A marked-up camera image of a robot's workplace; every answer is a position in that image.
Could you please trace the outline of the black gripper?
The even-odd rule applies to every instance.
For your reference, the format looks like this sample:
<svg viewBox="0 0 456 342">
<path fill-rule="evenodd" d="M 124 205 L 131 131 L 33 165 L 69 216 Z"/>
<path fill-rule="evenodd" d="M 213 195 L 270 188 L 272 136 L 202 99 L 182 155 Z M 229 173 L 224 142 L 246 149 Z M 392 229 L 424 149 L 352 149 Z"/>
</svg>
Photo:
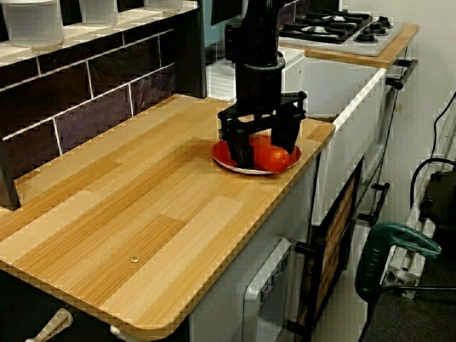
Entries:
<svg viewBox="0 0 456 342">
<path fill-rule="evenodd" d="M 303 91 L 283 93 L 282 56 L 274 66 L 259 67 L 235 64 L 236 102 L 218 114 L 219 137 L 226 141 L 230 157 L 242 168 L 254 166 L 250 135 L 271 131 L 271 143 L 291 154 L 296 144 L 301 121 L 306 117 Z"/>
</svg>

